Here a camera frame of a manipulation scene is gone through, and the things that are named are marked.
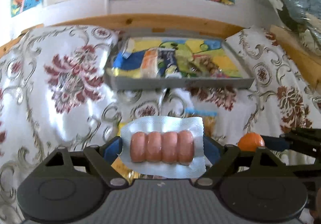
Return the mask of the gold foil snack bag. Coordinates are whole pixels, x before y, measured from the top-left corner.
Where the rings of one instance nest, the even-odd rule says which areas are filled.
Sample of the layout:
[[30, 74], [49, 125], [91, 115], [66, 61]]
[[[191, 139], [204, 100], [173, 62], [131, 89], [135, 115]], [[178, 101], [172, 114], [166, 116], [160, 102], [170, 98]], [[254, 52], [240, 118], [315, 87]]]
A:
[[128, 181], [128, 184], [132, 184], [135, 179], [140, 178], [140, 173], [129, 169], [121, 160], [120, 157], [117, 157], [112, 163], [112, 168], [115, 169], [125, 180]]

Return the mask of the orange fruit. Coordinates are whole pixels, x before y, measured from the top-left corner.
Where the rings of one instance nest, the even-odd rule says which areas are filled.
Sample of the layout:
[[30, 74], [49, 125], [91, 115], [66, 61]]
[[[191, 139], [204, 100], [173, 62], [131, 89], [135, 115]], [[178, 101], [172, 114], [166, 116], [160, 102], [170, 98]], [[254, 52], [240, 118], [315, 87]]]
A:
[[239, 140], [237, 146], [241, 151], [255, 152], [257, 148], [264, 147], [264, 139], [257, 133], [247, 133]]

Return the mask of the sausage pack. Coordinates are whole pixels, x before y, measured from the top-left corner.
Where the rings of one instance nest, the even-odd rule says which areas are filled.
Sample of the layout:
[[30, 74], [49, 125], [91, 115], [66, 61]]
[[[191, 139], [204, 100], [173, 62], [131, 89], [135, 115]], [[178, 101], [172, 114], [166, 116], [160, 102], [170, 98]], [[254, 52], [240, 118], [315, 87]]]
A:
[[206, 171], [201, 117], [146, 116], [120, 130], [120, 158], [142, 175], [197, 178]]

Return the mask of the dark blue milk carton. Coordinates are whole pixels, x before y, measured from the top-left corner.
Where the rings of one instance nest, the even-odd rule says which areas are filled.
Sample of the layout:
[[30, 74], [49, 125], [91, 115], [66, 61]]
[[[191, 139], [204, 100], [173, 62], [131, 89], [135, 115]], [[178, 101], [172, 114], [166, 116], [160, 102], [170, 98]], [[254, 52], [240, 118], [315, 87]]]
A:
[[158, 70], [161, 77], [167, 77], [175, 74], [179, 70], [175, 57], [175, 50], [169, 48], [158, 49]]

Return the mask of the wooden bed frame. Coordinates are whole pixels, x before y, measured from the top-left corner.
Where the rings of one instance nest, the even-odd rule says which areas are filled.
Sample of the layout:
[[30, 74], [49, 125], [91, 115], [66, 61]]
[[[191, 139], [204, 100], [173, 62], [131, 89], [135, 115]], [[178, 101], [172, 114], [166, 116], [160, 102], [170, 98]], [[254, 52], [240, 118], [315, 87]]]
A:
[[[97, 25], [104, 28], [124, 31], [126, 29], [148, 28], [153, 33], [167, 32], [171, 29], [196, 32], [200, 35], [227, 38], [238, 33], [243, 27], [205, 18], [166, 15], [166, 14], [111, 14], [97, 17], [80, 18], [58, 25]], [[287, 55], [296, 63], [304, 80], [312, 89], [320, 91], [320, 56], [310, 52], [299, 38], [287, 29], [272, 25], [269, 31]]]

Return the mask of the red clear snack bag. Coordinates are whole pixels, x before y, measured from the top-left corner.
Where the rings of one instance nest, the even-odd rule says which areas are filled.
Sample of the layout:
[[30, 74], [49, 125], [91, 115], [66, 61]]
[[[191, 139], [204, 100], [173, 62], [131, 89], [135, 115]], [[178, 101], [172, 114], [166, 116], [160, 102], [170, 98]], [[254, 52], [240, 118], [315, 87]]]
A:
[[226, 77], [222, 69], [214, 63], [209, 55], [196, 56], [193, 61], [189, 63], [190, 70], [199, 77]]

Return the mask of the grey tray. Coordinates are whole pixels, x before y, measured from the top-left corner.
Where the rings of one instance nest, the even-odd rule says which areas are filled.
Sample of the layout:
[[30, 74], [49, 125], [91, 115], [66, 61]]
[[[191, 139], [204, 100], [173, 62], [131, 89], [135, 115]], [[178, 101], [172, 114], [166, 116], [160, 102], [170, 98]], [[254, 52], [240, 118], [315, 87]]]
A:
[[[178, 72], [156, 78], [143, 78], [140, 66], [150, 48], [175, 50]], [[199, 77], [189, 63], [196, 56], [209, 55], [226, 77]], [[112, 48], [105, 68], [105, 82], [114, 90], [154, 90], [165, 88], [224, 88], [247, 89], [254, 82], [252, 72], [225, 39], [199, 35], [196, 32], [169, 30], [153, 33], [149, 29], [130, 29], [120, 34]]]

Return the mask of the floral bed cover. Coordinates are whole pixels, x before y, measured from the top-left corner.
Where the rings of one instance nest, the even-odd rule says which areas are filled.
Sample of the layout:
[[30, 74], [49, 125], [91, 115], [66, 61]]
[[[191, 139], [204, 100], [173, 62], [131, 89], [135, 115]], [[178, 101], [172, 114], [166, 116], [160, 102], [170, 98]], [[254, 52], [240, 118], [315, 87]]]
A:
[[236, 144], [250, 132], [279, 136], [320, 127], [320, 96], [264, 29], [227, 39], [254, 75], [247, 90], [114, 91], [103, 74], [118, 38], [93, 26], [35, 29], [1, 58], [1, 223], [23, 220], [17, 187], [55, 148], [102, 145], [143, 116], [215, 111], [211, 137], [221, 144]]

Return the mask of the blue clear snack bag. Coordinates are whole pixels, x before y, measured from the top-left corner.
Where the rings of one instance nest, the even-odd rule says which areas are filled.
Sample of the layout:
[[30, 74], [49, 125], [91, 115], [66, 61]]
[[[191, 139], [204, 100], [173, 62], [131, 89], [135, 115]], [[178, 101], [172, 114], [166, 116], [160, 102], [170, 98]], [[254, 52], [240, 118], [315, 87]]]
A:
[[216, 111], [208, 111], [208, 110], [199, 110], [194, 108], [186, 108], [185, 110], [186, 115], [193, 115], [193, 116], [210, 116], [216, 117]]

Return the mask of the orange white sandwich pack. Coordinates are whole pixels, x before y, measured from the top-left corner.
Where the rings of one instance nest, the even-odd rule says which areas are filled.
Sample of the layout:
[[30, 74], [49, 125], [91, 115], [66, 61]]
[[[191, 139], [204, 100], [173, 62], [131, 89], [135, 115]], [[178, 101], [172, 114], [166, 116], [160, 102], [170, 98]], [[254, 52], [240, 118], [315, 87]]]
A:
[[140, 66], [140, 73], [143, 78], [156, 78], [158, 74], [158, 49], [150, 48], [143, 56]]

